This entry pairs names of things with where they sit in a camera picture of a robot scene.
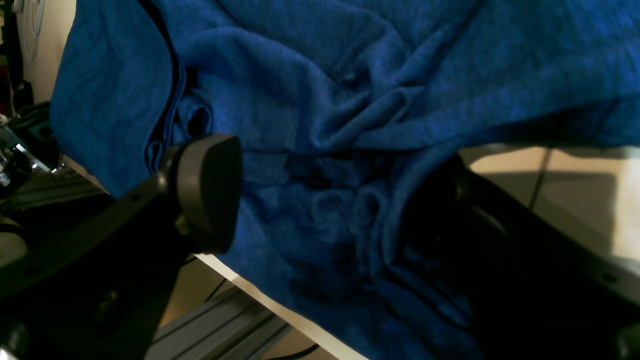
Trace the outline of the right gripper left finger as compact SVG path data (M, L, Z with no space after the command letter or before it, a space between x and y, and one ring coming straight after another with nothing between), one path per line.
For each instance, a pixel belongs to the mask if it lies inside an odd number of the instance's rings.
M142 360L190 254L234 240L242 142L172 148L160 170L103 212L1 267L3 360Z

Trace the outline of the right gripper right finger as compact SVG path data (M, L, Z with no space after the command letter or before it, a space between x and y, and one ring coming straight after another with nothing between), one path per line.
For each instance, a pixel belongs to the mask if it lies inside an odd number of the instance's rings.
M588 249L455 155L404 214L412 266L464 316L487 360L637 360L639 272Z

